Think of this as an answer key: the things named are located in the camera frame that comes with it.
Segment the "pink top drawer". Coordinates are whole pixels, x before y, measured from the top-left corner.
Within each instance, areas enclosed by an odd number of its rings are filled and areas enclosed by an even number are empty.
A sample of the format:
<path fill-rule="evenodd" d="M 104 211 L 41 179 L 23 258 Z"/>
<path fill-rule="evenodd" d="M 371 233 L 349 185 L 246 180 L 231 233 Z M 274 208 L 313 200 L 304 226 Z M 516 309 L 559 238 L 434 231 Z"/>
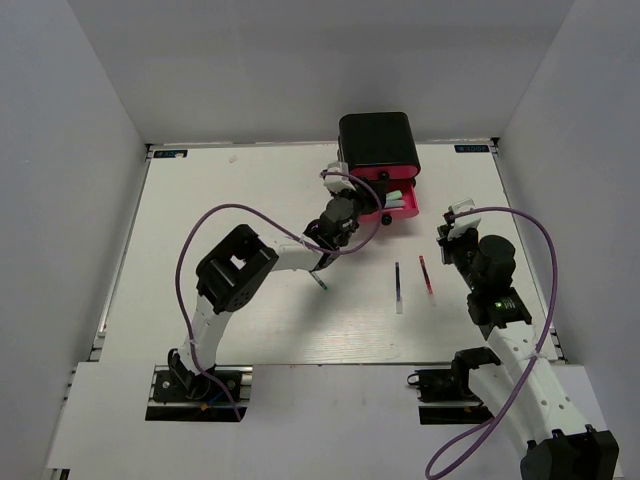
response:
<path fill-rule="evenodd" d="M 368 180 L 379 180 L 384 176 L 388 180 L 409 180 L 420 172 L 420 167 L 414 164 L 392 164 L 392 165 L 364 165 L 350 166 L 349 173 L 356 177 Z"/>

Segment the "green highlighter pen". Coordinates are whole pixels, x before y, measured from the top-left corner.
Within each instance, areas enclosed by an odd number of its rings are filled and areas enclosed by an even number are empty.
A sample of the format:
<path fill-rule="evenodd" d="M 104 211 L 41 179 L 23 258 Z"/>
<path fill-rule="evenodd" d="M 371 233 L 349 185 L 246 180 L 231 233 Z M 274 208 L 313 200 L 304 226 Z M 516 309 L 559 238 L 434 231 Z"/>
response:
<path fill-rule="evenodd" d="M 394 190 L 394 191 L 390 191 L 386 194 L 386 200 L 387 201 L 395 201 L 395 200 L 400 200 L 403 196 L 403 193 L 401 190 Z"/>

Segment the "black drawer cabinet shell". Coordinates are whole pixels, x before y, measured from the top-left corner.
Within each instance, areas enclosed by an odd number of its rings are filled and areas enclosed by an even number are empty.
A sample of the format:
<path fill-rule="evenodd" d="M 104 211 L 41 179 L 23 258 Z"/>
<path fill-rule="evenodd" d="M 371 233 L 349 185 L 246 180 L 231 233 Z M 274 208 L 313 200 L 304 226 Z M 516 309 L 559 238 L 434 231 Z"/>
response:
<path fill-rule="evenodd" d="M 338 159 L 350 166 L 421 165 L 404 112 L 347 114 L 339 120 Z"/>

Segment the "green gel pen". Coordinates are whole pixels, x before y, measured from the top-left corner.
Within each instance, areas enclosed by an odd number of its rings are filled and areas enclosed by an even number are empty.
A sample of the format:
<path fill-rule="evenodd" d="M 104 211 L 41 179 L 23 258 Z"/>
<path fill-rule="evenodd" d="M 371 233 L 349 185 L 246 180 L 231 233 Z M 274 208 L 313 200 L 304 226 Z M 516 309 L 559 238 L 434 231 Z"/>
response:
<path fill-rule="evenodd" d="M 324 290 L 328 290 L 328 286 L 326 283 L 319 277 L 319 275 L 315 272 L 309 272 L 314 281 Z"/>

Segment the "blue highlighter pen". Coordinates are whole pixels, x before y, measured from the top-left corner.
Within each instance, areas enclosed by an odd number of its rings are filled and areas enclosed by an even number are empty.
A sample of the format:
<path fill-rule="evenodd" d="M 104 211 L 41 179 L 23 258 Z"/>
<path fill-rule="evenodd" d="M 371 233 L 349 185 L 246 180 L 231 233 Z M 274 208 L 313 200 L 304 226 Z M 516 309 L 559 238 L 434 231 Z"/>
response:
<path fill-rule="evenodd" d="M 395 201 L 387 201 L 384 209 L 403 209 L 405 207 L 406 203 L 404 200 L 395 200 Z"/>

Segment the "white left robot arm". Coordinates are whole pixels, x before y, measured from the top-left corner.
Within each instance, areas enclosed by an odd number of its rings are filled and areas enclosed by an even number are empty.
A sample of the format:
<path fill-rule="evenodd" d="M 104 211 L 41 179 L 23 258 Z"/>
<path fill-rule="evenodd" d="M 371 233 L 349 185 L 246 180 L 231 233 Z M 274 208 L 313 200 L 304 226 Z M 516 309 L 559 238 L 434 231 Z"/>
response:
<path fill-rule="evenodd" d="M 349 249 L 347 245 L 359 228 L 361 216 L 382 214 L 389 179 L 368 180 L 328 170 L 322 176 L 325 180 L 336 179 L 338 190 L 301 236 L 240 204 L 219 205 L 204 214 L 209 218 L 224 209 L 244 210 L 273 225 L 284 237 L 263 239 L 249 225 L 240 224 L 198 263 L 196 311 L 193 316 L 184 317 L 187 338 L 183 345 L 168 353 L 169 371 L 188 399 L 203 399 L 214 388 L 227 389 L 213 374 L 219 343 L 232 314 L 248 304 L 270 273 L 316 273 L 337 258 L 364 247 L 359 244 Z"/>

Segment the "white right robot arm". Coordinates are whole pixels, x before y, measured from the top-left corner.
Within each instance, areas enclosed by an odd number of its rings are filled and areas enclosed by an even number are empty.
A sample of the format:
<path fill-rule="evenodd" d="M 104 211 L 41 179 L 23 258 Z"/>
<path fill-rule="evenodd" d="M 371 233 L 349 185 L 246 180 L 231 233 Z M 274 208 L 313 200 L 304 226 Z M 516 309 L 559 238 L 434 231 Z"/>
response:
<path fill-rule="evenodd" d="M 444 263 L 468 286 L 469 315 L 486 346 L 455 354 L 453 390 L 478 397 L 520 454 L 524 479 L 611 479 L 619 446 L 579 411 L 550 361 L 512 285 L 515 248 L 497 235 L 480 236 L 475 221 L 438 229 Z"/>

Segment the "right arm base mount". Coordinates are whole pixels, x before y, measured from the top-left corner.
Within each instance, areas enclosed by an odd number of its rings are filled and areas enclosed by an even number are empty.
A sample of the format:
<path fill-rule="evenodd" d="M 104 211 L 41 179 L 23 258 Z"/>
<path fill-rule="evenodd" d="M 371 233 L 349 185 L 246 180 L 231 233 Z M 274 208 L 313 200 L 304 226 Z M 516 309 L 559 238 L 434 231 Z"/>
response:
<path fill-rule="evenodd" d="M 484 403 L 461 388 L 450 369 L 420 369 L 407 377 L 418 394 L 421 425 L 480 425 L 493 418 Z"/>

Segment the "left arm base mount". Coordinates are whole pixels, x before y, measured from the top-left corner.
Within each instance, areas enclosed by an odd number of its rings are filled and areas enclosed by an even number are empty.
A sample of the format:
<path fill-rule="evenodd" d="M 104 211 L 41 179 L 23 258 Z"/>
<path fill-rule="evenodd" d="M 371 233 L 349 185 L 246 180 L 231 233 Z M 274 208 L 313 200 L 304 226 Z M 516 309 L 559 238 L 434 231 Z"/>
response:
<path fill-rule="evenodd" d="M 233 397 L 240 419 L 249 406 L 251 367 L 217 367 L 211 374 Z M 237 423 L 239 418 L 221 387 L 208 378 L 189 393 L 168 366 L 154 369 L 145 420 L 150 422 Z"/>

